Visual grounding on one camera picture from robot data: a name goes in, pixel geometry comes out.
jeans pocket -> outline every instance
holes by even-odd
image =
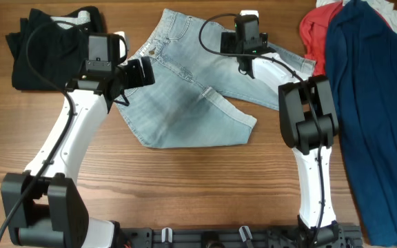
[[[181,13],[176,13],[171,26],[171,30],[168,33],[167,39],[169,40],[179,40],[185,35],[187,29],[191,23],[191,16],[186,16]]]

robotic arm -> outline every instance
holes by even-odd
[[[8,226],[11,241],[25,246],[85,248],[361,247],[360,228],[339,225],[330,198],[328,161],[333,137],[338,133],[338,121],[328,80],[323,76],[297,75],[273,49],[268,48],[267,34],[258,31],[257,12],[242,12],[235,18],[235,23],[236,32],[222,33],[221,53],[234,54],[240,71],[262,80],[279,96],[281,134],[294,152],[300,178],[298,226],[252,231],[247,226],[234,230],[173,231],[165,228],[157,231],[121,229],[116,222],[89,217],[76,189],[76,181],[91,138],[105,120],[114,99],[123,95],[125,89],[154,83],[149,58],[128,60],[125,65],[119,65],[116,55],[119,40],[111,34],[99,34],[90,36],[85,69],[67,85],[75,106],[71,127],[52,164],[42,173],[34,190],[23,200],[11,220]],[[122,104],[130,104],[124,95],[123,98],[125,102]],[[303,104],[308,102],[315,103],[316,119],[303,111]],[[69,103],[65,101],[47,141],[24,173],[7,174],[4,178],[1,194],[6,215],[37,175],[56,143],[68,117],[68,108]],[[318,164],[320,144],[323,144],[321,166]],[[48,196],[48,205],[33,201],[42,195]]]

pile of clothes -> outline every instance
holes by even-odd
[[[330,80],[345,165],[373,245],[397,245],[397,11],[385,0],[318,0],[306,58]]]

black mounting base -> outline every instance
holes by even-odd
[[[363,239],[359,226],[340,225],[338,240],[323,246],[325,248],[362,248]],[[172,243],[162,243],[161,230],[150,228],[122,229],[131,241],[132,248],[205,248],[202,237],[213,233],[225,248],[244,248],[237,229],[173,229]],[[254,248],[297,248],[297,226],[270,227],[267,229],[252,229],[252,244]]]

wooden table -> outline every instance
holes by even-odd
[[[0,186],[7,172],[22,172],[33,159],[63,103],[60,94],[12,88],[13,58],[4,35],[18,32],[19,18],[27,17],[30,8],[62,15],[87,5],[60,0],[4,2],[8,1],[0,0]],[[261,30],[269,33],[269,40],[304,54],[298,25],[314,8],[314,1],[153,0],[93,5],[105,16],[108,32],[127,32],[133,53],[156,27],[163,9],[169,8],[204,19],[222,12],[260,10]],[[232,26],[231,19],[221,23]],[[140,145],[114,106],[91,142],[79,174],[78,189],[90,215],[117,220],[122,227],[154,229],[296,224],[298,172],[294,155],[281,138],[278,112],[231,102],[258,119],[247,145],[148,149]],[[337,219],[358,224],[337,138],[333,150],[330,179]],[[4,218],[0,195],[0,225]],[[12,246],[7,233],[1,246]]]

